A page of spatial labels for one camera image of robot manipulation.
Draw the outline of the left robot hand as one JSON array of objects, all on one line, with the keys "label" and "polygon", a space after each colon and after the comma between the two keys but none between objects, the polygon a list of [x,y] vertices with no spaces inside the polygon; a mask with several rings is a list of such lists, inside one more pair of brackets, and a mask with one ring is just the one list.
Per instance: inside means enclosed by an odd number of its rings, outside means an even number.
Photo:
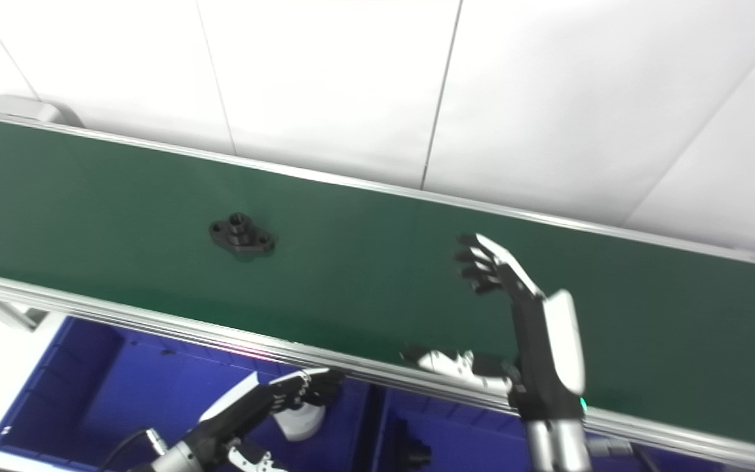
[{"label": "left robot hand", "polygon": [[185,436],[202,471],[230,463],[239,471],[284,471],[269,451],[246,436],[269,416],[303,406],[326,406],[336,398],[345,374],[335,368],[305,368],[261,383],[250,374],[222,395]]}]

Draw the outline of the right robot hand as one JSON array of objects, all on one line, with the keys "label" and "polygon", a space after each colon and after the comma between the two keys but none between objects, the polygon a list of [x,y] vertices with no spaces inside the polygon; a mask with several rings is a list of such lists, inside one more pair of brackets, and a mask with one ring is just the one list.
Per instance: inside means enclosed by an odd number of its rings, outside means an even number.
[{"label": "right robot hand", "polygon": [[471,350],[407,345],[401,357],[441,376],[504,395],[522,419],[583,422],[585,361],[574,299],[545,294],[507,248],[480,233],[462,234],[455,259],[476,294],[502,290],[510,302],[518,353],[513,362]]}]

